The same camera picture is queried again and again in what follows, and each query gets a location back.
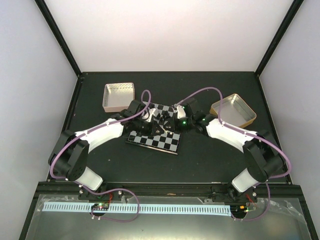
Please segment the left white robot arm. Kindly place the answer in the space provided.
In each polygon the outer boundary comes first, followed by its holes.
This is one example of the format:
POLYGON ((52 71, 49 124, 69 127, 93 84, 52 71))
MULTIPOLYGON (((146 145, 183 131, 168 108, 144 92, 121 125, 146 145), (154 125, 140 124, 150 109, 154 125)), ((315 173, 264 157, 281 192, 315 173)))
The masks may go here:
POLYGON ((49 174, 54 179, 66 179, 89 189, 97 200, 103 199, 108 188, 103 178, 87 166, 88 155, 108 141, 132 131, 143 136, 159 136, 164 133, 156 118, 157 107, 133 100, 127 109, 112 115, 105 122, 87 130, 61 133, 50 157, 49 174))

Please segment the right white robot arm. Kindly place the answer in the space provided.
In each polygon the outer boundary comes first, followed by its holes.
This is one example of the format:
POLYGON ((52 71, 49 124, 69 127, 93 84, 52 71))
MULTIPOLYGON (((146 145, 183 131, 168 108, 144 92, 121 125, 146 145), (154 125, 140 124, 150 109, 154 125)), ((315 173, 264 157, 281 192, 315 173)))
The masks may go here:
POLYGON ((286 163, 269 132, 247 131, 219 120, 216 115, 204 113, 194 98, 175 105, 173 115, 165 119, 163 128, 175 133, 195 130, 243 153, 244 170, 233 178, 227 188, 228 198, 234 202, 240 201, 249 188, 268 181, 286 163))

